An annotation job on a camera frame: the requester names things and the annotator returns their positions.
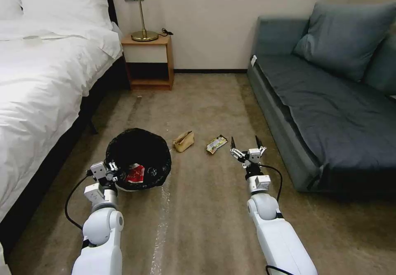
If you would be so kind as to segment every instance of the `white duvet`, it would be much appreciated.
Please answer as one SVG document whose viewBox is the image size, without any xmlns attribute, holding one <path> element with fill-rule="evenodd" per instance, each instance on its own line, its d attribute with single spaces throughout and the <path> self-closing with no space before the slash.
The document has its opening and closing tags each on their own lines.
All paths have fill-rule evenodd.
<svg viewBox="0 0 396 275">
<path fill-rule="evenodd" d="M 120 54 L 102 28 L 0 21 L 0 221 Z"/>
</svg>

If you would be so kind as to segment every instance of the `brown carpet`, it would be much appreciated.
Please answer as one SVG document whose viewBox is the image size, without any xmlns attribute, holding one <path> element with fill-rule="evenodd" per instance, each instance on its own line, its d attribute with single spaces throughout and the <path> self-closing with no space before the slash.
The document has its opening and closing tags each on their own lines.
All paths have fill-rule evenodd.
<svg viewBox="0 0 396 275">
<path fill-rule="evenodd" d="M 233 136 L 241 149 L 255 145 L 255 134 L 267 146 L 262 162 L 284 174 L 280 209 L 319 274 L 395 274 L 395 202 L 297 193 L 246 75 L 180 74 L 171 92 L 114 92 L 93 122 L 99 134 L 83 134 L 11 254 L 14 275 L 70 274 L 81 235 L 64 217 L 65 199 L 84 171 L 103 160 L 109 141 L 129 127 L 157 133 L 169 147 L 184 131 L 193 130 L 196 141 L 184 153 L 171 151 L 172 172 L 162 188 L 119 193 L 123 274 L 265 274 L 245 209 L 244 170 L 229 145 L 212 156 L 205 151 L 219 134 Z M 275 196 L 279 181 L 271 176 Z M 86 180 L 70 203 L 79 223 L 90 214 L 83 187 L 92 182 Z"/>
</svg>

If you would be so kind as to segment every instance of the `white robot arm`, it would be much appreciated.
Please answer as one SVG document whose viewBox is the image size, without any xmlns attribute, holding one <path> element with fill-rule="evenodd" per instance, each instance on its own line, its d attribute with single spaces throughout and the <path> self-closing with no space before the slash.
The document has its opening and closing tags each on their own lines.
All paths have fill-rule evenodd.
<svg viewBox="0 0 396 275">
<path fill-rule="evenodd" d="M 110 164 L 103 162 L 91 166 L 97 183 L 87 186 L 84 195 L 92 203 L 92 213 L 84 223 L 84 240 L 81 254 L 74 263 L 72 275 L 121 275 L 123 257 L 120 249 L 124 218 L 117 211 L 117 189 Z"/>
<path fill-rule="evenodd" d="M 282 216 L 278 202 L 267 191 L 271 179 L 260 171 L 260 158 L 266 150 L 256 136 L 257 148 L 241 152 L 231 140 L 231 155 L 246 169 L 251 194 L 247 211 L 253 219 L 261 249 L 271 275 L 317 275 L 316 268 L 293 227 Z"/>
</svg>

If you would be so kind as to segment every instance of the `power cord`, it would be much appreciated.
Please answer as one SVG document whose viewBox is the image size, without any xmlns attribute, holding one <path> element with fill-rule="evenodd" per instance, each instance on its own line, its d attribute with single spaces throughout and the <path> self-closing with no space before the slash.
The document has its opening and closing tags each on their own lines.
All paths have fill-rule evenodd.
<svg viewBox="0 0 396 275">
<path fill-rule="evenodd" d="M 168 36 L 168 35 L 173 35 L 173 33 L 172 32 L 170 32 L 170 31 L 168 31 L 167 29 L 165 29 L 165 28 L 162 28 L 162 32 L 165 34 L 165 35 L 163 35 L 163 34 L 159 34 L 159 35 L 161 35 L 161 36 L 163 36 L 163 37 L 166 37 L 166 36 Z"/>
<path fill-rule="evenodd" d="M 79 228 L 80 230 L 83 230 L 83 227 L 81 225 L 79 225 L 78 223 L 76 223 L 74 220 L 71 219 L 71 217 L 69 216 L 69 213 L 67 212 L 67 206 L 69 204 L 70 198 L 73 195 L 74 191 L 77 189 L 77 187 L 80 186 L 81 183 L 83 183 L 83 181 L 85 179 L 87 179 L 89 176 L 92 176 L 92 171 L 91 170 L 87 170 L 87 174 L 84 176 L 83 179 L 81 179 L 76 185 L 75 187 L 71 190 L 69 196 L 66 199 L 66 203 L 65 203 L 65 215 L 66 218 L 69 222 L 71 222 L 73 225 L 75 225 L 77 228 Z"/>
<path fill-rule="evenodd" d="M 267 275 L 271 275 L 271 274 L 269 273 L 269 269 L 282 272 L 283 274 L 286 274 L 286 275 L 293 275 L 292 273 L 290 273 L 290 272 L 288 272 L 288 271 L 285 271 L 285 270 L 282 270 L 282 269 L 280 269 L 280 268 L 278 268 L 278 267 L 271 266 L 271 265 L 266 265 L 266 266 L 265 266 L 265 271 L 267 272 Z"/>
<path fill-rule="evenodd" d="M 276 201 L 279 203 L 279 198 L 281 197 L 281 191 L 282 191 L 282 185 L 283 185 L 282 173 L 277 168 L 274 168 L 273 166 L 256 164 L 255 162 L 252 162 L 251 160 L 248 160 L 248 161 L 251 162 L 252 164 L 255 164 L 255 165 L 259 166 L 259 167 L 263 167 L 263 168 L 274 170 L 275 172 L 277 172 L 279 174 L 279 177 L 280 177 L 281 181 L 280 181 L 280 186 L 279 186 L 279 190 L 278 190 L 278 196 L 276 197 Z"/>
</svg>

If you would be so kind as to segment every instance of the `baseboard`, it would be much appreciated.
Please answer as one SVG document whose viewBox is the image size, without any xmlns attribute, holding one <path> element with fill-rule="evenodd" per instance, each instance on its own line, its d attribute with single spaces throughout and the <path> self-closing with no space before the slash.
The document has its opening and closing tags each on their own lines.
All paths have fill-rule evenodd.
<svg viewBox="0 0 396 275">
<path fill-rule="evenodd" d="M 245 74 L 247 69 L 174 69 L 175 73 L 195 73 L 195 74 L 214 74 L 214 73 L 233 73 Z"/>
</svg>

